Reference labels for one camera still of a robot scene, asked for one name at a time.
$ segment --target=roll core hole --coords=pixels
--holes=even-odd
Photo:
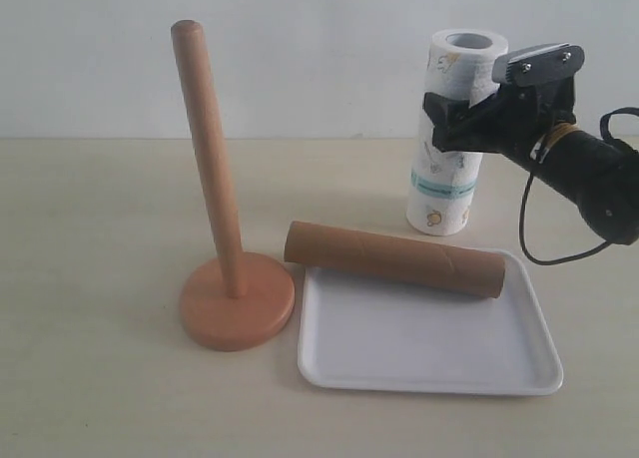
[[[473,33],[451,34],[446,37],[446,42],[465,49],[488,49],[492,46],[489,38]]]

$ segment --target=cardboard tube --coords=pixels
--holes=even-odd
[[[285,261],[496,298],[505,277],[498,253],[293,222]]]

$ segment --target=white wall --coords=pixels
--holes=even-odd
[[[229,137],[412,136],[429,37],[449,27],[583,46],[577,113],[597,132],[639,106],[638,2],[0,0],[0,137],[187,137],[183,18],[205,25]]]

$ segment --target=robotic arm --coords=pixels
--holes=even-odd
[[[467,101],[424,96],[435,147],[502,154],[530,172],[520,217],[520,241],[527,255],[523,214],[534,177],[576,204],[605,246],[629,245],[639,237],[639,154],[608,132],[612,115],[639,116],[639,109],[619,109],[602,117],[602,139],[580,130],[573,114],[574,75],[583,63],[579,46],[531,47],[495,61],[492,80],[499,89],[479,104],[469,107]]]

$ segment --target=wooden paper towel holder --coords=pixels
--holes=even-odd
[[[243,250],[202,25],[178,21],[171,37],[217,251],[217,258],[187,279],[180,315],[188,334],[203,346],[222,351],[251,348],[286,325],[295,301],[293,278],[274,258]]]

